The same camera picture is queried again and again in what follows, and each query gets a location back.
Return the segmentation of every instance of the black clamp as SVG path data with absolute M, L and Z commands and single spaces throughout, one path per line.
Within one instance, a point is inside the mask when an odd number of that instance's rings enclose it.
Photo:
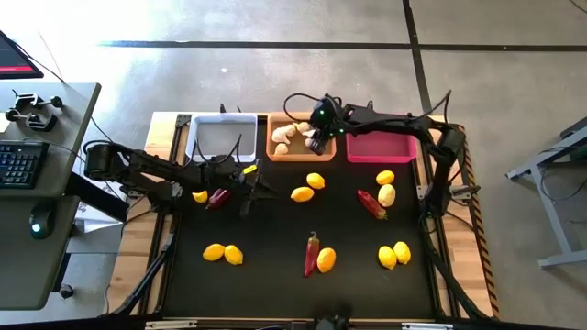
M 37 114 L 30 113 L 28 115 L 23 115 L 22 113 L 29 107 L 32 107 L 35 110 L 41 110 L 45 105 L 52 105 L 61 109 L 63 108 L 63 101 L 59 96 L 53 96 L 48 102 L 46 102 L 35 93 L 18 94 L 14 90 L 13 92 L 17 99 L 15 100 L 14 107 L 5 112 L 6 120 L 16 122 L 25 119 L 27 127 L 38 132 L 49 132 L 55 127 L 57 116 L 54 114 L 50 114 L 49 118 L 45 119 Z

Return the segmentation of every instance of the desk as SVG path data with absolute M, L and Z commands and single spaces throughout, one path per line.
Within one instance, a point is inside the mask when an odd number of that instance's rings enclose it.
M 149 154 L 158 155 L 164 159 L 169 158 L 177 115 L 178 113 L 153 114 L 145 147 L 145 150 Z M 178 150 L 184 149 L 186 135 L 187 130 L 181 131 L 179 136 L 181 144 Z M 466 166 L 463 168 L 463 172 L 466 175 L 462 178 L 459 176 L 454 181 L 454 184 L 462 184 L 463 180 L 467 183 L 474 184 L 468 152 L 466 154 L 466 158 L 469 160 L 465 162 Z M 183 161 L 182 157 L 178 157 L 177 160 Z M 420 173 L 420 181 L 426 182 L 425 164 L 421 156 L 418 158 L 417 165 L 418 172 Z M 458 166 L 453 168 L 453 173 L 456 172 L 457 168 Z M 143 202 L 134 208 L 129 216 L 138 214 L 146 209 L 149 209 L 149 203 Z M 444 217 L 443 235 L 446 237 L 449 246 L 449 259 L 453 273 L 482 311 L 489 315 L 497 316 L 499 310 L 494 294 L 491 264 L 489 263 L 487 246 L 484 241 L 485 236 L 482 231 L 482 219 L 478 201 L 474 198 L 470 208 L 451 204 L 449 210 L 466 220 L 471 221 L 473 219 L 479 234 L 478 239 L 475 239 L 475 235 L 470 229 L 461 224 L 459 220 L 450 216 Z M 121 304 L 142 277 L 144 269 L 148 265 L 155 223 L 156 215 L 148 214 L 126 226 L 108 295 L 111 306 Z M 164 224 L 163 235 L 168 232 L 169 219 Z M 161 278 L 158 275 L 152 284 L 150 297 L 147 301 L 147 312 L 152 312 L 157 307 L 160 281 Z M 437 292 L 440 297 L 442 309 L 446 314 L 449 314 L 449 297 L 446 285 L 439 276 Z
M 100 93 L 98 83 L 0 82 L 0 109 L 13 106 L 12 89 L 21 94 L 36 93 L 44 100 L 56 95 L 65 106 L 62 110 L 49 107 L 40 111 L 42 115 L 51 111 L 58 117 L 50 132 L 35 132 L 17 122 L 10 123 L 0 133 L 0 139 L 39 137 L 79 151 Z M 72 174 L 75 157 L 69 151 L 50 146 L 35 189 L 0 190 L 0 310 L 40 309 L 56 282 L 61 284 L 69 259 L 65 248 L 80 202 L 77 195 L 83 195 L 74 189 L 82 184 L 81 178 Z M 54 211 L 53 233 L 46 239 L 36 240 L 29 233 L 28 218 L 41 198 L 58 199 L 58 206 Z

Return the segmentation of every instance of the red pepper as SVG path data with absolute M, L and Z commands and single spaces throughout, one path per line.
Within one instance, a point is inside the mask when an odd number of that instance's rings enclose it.
M 208 200 L 208 205 L 205 207 L 206 209 L 216 209 L 222 206 L 230 197 L 230 192 L 226 189 L 217 189 L 212 197 Z
M 308 244 L 305 246 L 304 277 L 312 274 L 312 270 L 316 267 L 318 253 L 320 252 L 320 240 L 316 236 L 316 233 L 312 232 L 310 235 L 312 236 L 308 238 Z
M 387 220 L 387 212 L 385 209 L 382 208 L 382 206 L 379 205 L 379 202 L 371 197 L 368 192 L 359 190 L 357 191 L 357 195 L 359 196 L 360 203 L 363 204 L 372 215 L 375 215 L 379 220 Z

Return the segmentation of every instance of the gray desk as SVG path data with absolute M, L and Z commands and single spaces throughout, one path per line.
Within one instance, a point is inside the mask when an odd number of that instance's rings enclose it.
M 100 85 L 97 83 L 0 82 L 0 111 L 12 106 L 18 93 L 36 93 L 45 100 L 59 96 L 66 105 L 51 108 L 59 118 L 51 132 L 35 132 L 24 123 L 11 123 L 0 139 L 41 137 L 78 152 Z M 75 155 L 49 147 L 48 157 L 34 190 L 0 190 L 0 309 L 42 308 L 59 277 L 73 218 L 80 199 L 63 196 L 73 178 Z M 55 228 L 51 236 L 35 240 L 28 229 L 28 216 L 39 198 L 58 198 Z

